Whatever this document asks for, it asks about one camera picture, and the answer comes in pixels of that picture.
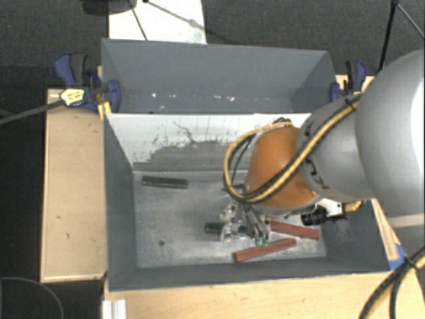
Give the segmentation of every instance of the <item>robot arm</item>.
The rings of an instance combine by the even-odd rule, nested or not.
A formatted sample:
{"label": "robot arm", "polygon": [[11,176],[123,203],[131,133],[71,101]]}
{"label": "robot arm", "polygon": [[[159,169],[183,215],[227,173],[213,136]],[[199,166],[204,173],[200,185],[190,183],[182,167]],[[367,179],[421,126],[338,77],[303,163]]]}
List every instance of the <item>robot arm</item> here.
{"label": "robot arm", "polygon": [[286,128],[267,130],[254,145],[244,191],[231,185],[228,153],[224,184],[263,213],[376,197],[396,231],[411,228],[405,240],[417,247],[424,240],[423,124],[422,50],[386,67],[363,95],[318,109],[296,139]]}

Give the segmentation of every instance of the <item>blue clamp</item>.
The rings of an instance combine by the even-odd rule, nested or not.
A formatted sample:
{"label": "blue clamp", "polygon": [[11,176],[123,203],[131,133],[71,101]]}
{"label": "blue clamp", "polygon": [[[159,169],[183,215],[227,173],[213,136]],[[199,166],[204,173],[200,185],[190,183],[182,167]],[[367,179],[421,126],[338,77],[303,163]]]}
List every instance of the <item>blue clamp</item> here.
{"label": "blue clamp", "polygon": [[77,107],[96,113],[98,103],[95,96],[102,94],[102,100],[110,102],[111,111],[117,112],[121,102],[118,81],[109,80],[107,85],[102,87],[102,81],[95,70],[86,70],[86,57],[85,53],[62,53],[54,60],[56,74],[64,81],[66,88],[78,87],[84,90],[84,102]]}
{"label": "blue clamp", "polygon": [[348,80],[344,80],[344,88],[342,91],[337,82],[331,84],[329,91],[330,102],[340,97],[350,96],[356,91],[361,91],[363,83],[366,81],[366,66],[361,61],[356,60],[356,65],[354,66],[350,60],[347,60],[345,65],[347,67]]}

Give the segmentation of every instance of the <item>orange rubber cover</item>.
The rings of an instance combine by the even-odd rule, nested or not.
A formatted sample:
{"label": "orange rubber cover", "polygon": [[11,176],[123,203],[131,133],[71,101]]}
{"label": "orange rubber cover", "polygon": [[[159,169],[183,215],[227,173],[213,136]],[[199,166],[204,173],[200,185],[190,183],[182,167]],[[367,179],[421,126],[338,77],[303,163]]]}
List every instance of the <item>orange rubber cover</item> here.
{"label": "orange rubber cover", "polygon": [[[245,181],[249,192],[257,190],[283,169],[296,152],[299,129],[294,127],[274,128],[262,134],[252,151],[248,176]],[[262,205],[271,208],[293,208],[305,205],[315,197],[301,173],[277,194]]]}

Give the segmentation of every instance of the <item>small green object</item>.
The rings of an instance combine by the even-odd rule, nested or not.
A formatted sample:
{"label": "small green object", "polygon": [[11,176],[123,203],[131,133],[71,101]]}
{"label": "small green object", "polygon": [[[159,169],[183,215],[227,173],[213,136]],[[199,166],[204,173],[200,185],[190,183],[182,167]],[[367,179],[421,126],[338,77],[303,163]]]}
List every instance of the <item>small green object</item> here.
{"label": "small green object", "polygon": [[148,187],[187,189],[189,181],[183,178],[143,176],[141,178],[141,184]]}

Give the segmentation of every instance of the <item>black carpet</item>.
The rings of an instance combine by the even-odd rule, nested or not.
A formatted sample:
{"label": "black carpet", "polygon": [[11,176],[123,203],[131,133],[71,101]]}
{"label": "black carpet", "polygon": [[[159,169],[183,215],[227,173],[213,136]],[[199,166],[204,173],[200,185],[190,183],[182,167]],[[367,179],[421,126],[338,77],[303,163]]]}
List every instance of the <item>black carpet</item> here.
{"label": "black carpet", "polygon": [[[331,53],[336,73],[347,59],[378,68],[390,0],[202,0],[208,43],[319,49]],[[0,109],[20,112],[45,102],[59,85],[52,66],[64,51],[85,52],[100,63],[107,35],[105,3],[88,0],[0,0]],[[424,31],[425,0],[400,0]],[[424,41],[397,11],[387,62]],[[43,190],[43,116],[0,127],[0,275],[38,279]],[[54,318],[57,308],[42,291],[5,284],[2,319]],[[25,291],[26,302],[20,297]],[[98,318],[100,283],[52,288],[66,318]]]}

